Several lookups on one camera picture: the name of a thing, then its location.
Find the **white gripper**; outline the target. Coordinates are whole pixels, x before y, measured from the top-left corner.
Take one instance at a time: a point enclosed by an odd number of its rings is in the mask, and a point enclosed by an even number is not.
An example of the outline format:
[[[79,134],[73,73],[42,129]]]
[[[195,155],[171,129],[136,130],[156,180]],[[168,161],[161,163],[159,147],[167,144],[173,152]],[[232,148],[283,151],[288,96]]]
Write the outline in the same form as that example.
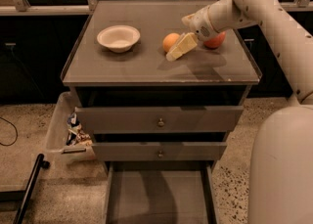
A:
[[[187,26],[192,33],[183,33],[178,37],[166,54],[170,62],[176,61],[195,49],[198,46],[198,39],[205,42],[218,35],[209,20],[208,9],[208,6],[203,7],[194,14],[182,18],[183,25]]]

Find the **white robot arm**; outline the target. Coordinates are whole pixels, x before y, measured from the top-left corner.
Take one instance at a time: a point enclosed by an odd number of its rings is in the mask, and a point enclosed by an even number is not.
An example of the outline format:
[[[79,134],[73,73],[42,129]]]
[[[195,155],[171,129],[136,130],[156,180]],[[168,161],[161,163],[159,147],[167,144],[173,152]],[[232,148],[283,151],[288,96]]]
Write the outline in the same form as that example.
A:
[[[260,126],[251,151],[248,224],[313,224],[313,36],[279,0],[219,0],[182,18],[196,41],[259,26],[288,82],[289,105]]]

